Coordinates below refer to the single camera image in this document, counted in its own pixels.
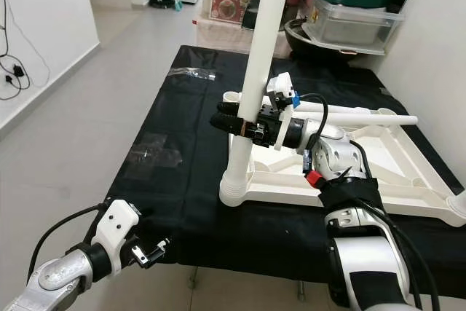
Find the white rod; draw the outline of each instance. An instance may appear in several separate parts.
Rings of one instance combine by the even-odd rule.
[[[224,102],[240,102],[242,97],[241,92],[227,91],[224,93]],[[269,96],[262,97],[262,104],[271,106]],[[298,112],[323,112],[321,103],[301,101],[299,106],[295,108]],[[363,107],[343,107],[328,105],[328,111],[334,113],[353,113],[353,114],[371,114],[370,109]]]
[[[294,118],[322,120],[321,112],[293,112]],[[415,125],[417,117],[386,114],[349,114],[329,113],[327,123],[341,126],[348,125]]]
[[[250,122],[256,121],[262,104],[284,6],[285,0],[261,0],[259,4],[238,111],[239,117]],[[235,136],[233,139],[228,168],[220,183],[220,199],[226,205],[236,206],[242,203],[252,146],[252,141],[248,138]]]

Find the black table cover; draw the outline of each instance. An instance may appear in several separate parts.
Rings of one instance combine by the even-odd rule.
[[[218,198],[227,134],[211,127],[209,119],[225,91],[241,91],[247,60],[232,52],[181,47],[172,68],[204,68],[215,78],[180,71],[165,79],[107,197],[125,199],[142,211],[135,231],[147,251],[163,237],[174,239],[164,262],[325,283],[322,208],[265,202],[228,208]],[[284,71],[301,94],[318,92],[331,104],[406,113],[369,70],[274,59],[270,75]],[[462,191],[418,128],[404,129],[452,190]],[[392,218],[426,258],[440,293],[466,298],[466,227]],[[418,276],[428,292],[424,275]]]

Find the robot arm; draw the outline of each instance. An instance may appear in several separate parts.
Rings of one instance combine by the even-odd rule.
[[[321,191],[328,213],[329,289],[334,302],[357,311],[417,310],[407,304],[409,273],[398,241],[386,222],[366,210],[370,205],[384,213],[363,148],[340,127],[324,126],[325,120],[292,118],[299,96],[288,74],[272,78],[266,92],[270,106],[261,107],[256,122],[236,117],[238,103],[220,103],[210,122],[256,145],[286,146],[303,155],[304,176]]]
[[[130,233],[140,214],[124,200],[113,201],[98,222],[91,245],[80,243],[62,258],[41,265],[5,311],[66,310],[93,282],[117,275],[134,262],[146,269],[154,265],[170,241],[162,240],[152,253],[145,254]]]

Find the table leg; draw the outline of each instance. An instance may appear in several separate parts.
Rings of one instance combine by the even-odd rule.
[[[304,290],[304,282],[302,280],[298,281],[298,300],[300,302],[306,301],[306,291]]]
[[[191,274],[189,275],[189,279],[188,279],[188,288],[189,289],[196,288],[197,269],[199,269],[198,266],[192,267]]]

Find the clear plastic tape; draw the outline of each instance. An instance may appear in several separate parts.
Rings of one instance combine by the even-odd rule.
[[[125,178],[145,180],[154,167],[175,168],[183,162],[177,149],[165,149],[167,135],[146,133],[138,144],[131,146],[126,161],[129,163]]]
[[[167,76],[174,76],[176,74],[185,74],[194,78],[216,80],[216,72],[213,69],[194,68],[194,67],[180,67],[171,68]]]

